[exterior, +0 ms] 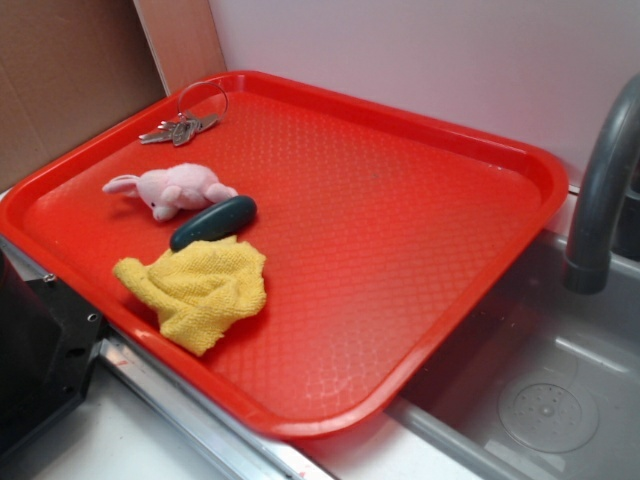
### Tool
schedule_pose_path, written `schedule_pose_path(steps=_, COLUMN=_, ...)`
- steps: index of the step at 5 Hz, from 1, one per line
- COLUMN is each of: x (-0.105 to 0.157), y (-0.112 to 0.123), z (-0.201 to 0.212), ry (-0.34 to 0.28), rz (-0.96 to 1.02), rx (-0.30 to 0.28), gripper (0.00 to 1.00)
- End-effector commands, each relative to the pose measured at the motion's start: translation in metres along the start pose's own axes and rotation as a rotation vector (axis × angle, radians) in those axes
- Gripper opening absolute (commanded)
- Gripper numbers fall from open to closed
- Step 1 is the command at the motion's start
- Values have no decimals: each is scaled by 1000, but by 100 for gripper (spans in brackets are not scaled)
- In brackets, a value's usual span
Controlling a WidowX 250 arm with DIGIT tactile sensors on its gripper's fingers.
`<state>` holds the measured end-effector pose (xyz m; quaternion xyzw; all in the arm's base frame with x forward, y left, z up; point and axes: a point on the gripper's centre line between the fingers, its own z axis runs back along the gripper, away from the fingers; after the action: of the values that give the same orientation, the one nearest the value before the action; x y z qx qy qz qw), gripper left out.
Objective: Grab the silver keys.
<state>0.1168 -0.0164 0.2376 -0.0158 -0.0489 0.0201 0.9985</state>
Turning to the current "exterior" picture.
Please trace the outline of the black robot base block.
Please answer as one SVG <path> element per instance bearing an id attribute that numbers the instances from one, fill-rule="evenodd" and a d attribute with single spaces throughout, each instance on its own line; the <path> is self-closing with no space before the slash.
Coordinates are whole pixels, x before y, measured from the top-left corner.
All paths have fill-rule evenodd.
<path id="1" fill-rule="evenodd" d="M 24 280 L 1 256 L 1 462 L 84 402 L 103 315 L 61 280 Z"/>

